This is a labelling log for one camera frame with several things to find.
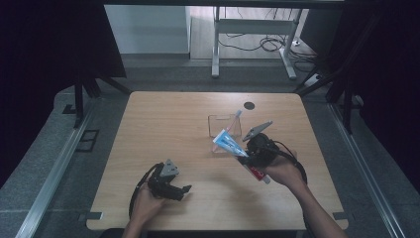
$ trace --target white object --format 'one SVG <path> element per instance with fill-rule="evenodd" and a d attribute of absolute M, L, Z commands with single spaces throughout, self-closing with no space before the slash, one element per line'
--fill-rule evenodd
<path fill-rule="evenodd" d="M 321 79 L 321 75 L 319 75 L 318 73 L 315 73 L 305 82 L 305 86 L 307 87 L 312 86 L 319 79 Z"/>
<path fill-rule="evenodd" d="M 105 5 L 120 54 L 188 54 L 188 6 Z"/>

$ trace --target human hand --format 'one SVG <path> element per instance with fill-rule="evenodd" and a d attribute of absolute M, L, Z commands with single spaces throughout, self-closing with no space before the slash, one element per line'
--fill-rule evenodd
<path fill-rule="evenodd" d="M 164 199 L 155 198 L 148 183 L 145 182 L 139 189 L 132 216 L 124 230 L 123 238 L 139 237 L 143 225 L 158 214 L 163 207 L 163 203 Z"/>
<path fill-rule="evenodd" d="M 292 155 L 296 158 L 294 150 L 286 150 L 285 147 L 279 147 L 284 153 Z M 296 186 L 305 184 L 302 174 L 291 160 L 283 156 L 277 156 L 272 163 L 266 168 L 259 168 L 260 171 L 269 175 L 274 181 L 292 189 Z"/>
<path fill-rule="evenodd" d="M 148 183 L 145 182 L 139 189 L 139 194 L 133 207 L 131 221 L 143 226 L 158 214 L 163 207 L 164 201 L 165 199 L 163 198 L 155 198 L 152 195 Z"/>

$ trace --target metal rail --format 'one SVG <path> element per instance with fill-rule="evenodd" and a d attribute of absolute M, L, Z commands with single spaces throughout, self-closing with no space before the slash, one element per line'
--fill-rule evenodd
<path fill-rule="evenodd" d="M 95 99 L 90 99 L 86 105 L 86 116 L 80 123 L 79 128 L 74 128 L 67 141 L 65 142 L 64 147 L 58 155 L 58 158 L 53 164 L 52 170 L 50 171 L 49 176 L 44 182 L 43 187 L 37 195 L 31 209 L 28 212 L 24 222 L 22 223 L 21 228 L 18 231 L 16 237 L 33 237 L 37 228 L 43 219 L 43 216 L 50 204 L 50 201 L 53 198 L 56 188 L 58 187 L 61 178 L 67 169 L 68 163 L 74 153 L 74 150 L 77 146 L 78 141 L 80 140 L 86 125 L 90 121 L 93 109 L 96 104 Z"/>
<path fill-rule="evenodd" d="M 376 208 L 380 216 L 382 217 L 383 223 L 388 229 L 389 234 L 393 238 L 405 237 L 404 232 L 402 231 L 401 226 L 399 225 L 398 219 L 392 210 L 392 207 L 389 205 L 388 200 L 380 190 L 380 187 L 377 184 L 373 174 L 371 173 L 370 168 L 368 167 L 368 164 L 366 163 L 365 158 L 362 155 L 362 152 L 359 150 L 358 144 L 356 143 L 353 136 L 350 135 L 344 127 L 341 120 L 340 112 L 338 111 L 336 106 L 332 104 L 328 104 L 328 106 L 331 109 L 337 126 L 340 129 L 340 133 L 342 134 L 346 144 L 349 147 L 349 150 L 352 154 L 352 158 L 355 161 L 356 167 L 361 173 L 362 179 L 365 182 L 367 190 L 370 193 L 370 196 L 374 204 L 376 205 Z"/>

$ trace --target metal frame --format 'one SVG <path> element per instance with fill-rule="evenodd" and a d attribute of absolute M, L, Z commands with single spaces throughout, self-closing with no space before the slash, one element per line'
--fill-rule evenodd
<path fill-rule="evenodd" d="M 219 34 L 256 34 L 256 35 L 287 35 L 286 46 L 280 49 L 280 55 L 286 67 L 290 80 L 296 79 L 293 65 L 290 63 L 288 54 L 290 53 L 291 43 L 296 34 L 299 25 L 299 19 L 302 15 L 302 9 L 298 9 L 298 13 L 293 21 L 282 20 L 241 20 L 241 19 L 220 19 L 220 7 L 216 7 L 216 16 L 214 19 L 214 46 L 211 75 L 219 77 Z"/>
<path fill-rule="evenodd" d="M 37 198 L 28 212 L 28 215 L 22 223 L 22 226 L 16 235 L 17 238 L 28 238 L 35 235 L 50 201 L 53 198 L 53 194 L 55 193 L 55 190 L 58 187 L 65 170 L 67 169 L 77 143 L 80 140 L 86 125 L 92 118 L 96 100 L 91 99 L 86 104 L 86 116 L 81 121 L 79 128 L 73 128 L 71 131 L 70 136 L 53 164 L 49 176 L 44 182 L 44 185 L 38 193 Z"/>
<path fill-rule="evenodd" d="M 371 170 L 366 163 L 362 152 L 360 151 L 358 144 L 356 143 L 353 136 L 347 131 L 345 126 L 341 123 L 341 114 L 337 109 L 337 106 L 333 104 L 328 104 L 336 124 L 342 134 L 345 142 L 352 154 L 352 158 L 355 161 L 356 167 L 358 168 L 359 172 L 361 173 L 361 177 L 365 182 L 368 192 L 376 205 L 376 208 L 382 217 L 383 223 L 385 224 L 386 228 L 388 229 L 389 234 L 391 237 L 405 237 L 404 232 L 399 225 L 398 219 L 392 210 L 392 207 L 389 205 L 388 200 L 386 199 L 385 195 L 382 193 L 379 185 L 376 182 Z"/>

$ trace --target tabletop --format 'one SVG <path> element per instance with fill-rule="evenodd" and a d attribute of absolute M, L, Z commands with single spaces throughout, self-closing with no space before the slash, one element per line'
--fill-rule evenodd
<path fill-rule="evenodd" d="M 244 108 L 246 102 L 255 105 Z M 272 181 L 257 181 L 229 154 L 211 152 L 208 116 L 242 110 L 243 136 L 263 122 L 263 132 L 297 151 L 308 184 L 333 216 L 343 207 L 300 97 L 292 93 L 133 92 L 123 115 L 88 220 L 90 229 L 125 227 L 137 182 L 167 159 L 179 175 L 172 185 L 192 189 L 168 200 L 148 230 L 301 230 L 302 211 L 293 194 Z M 347 228 L 347 220 L 338 220 Z"/>

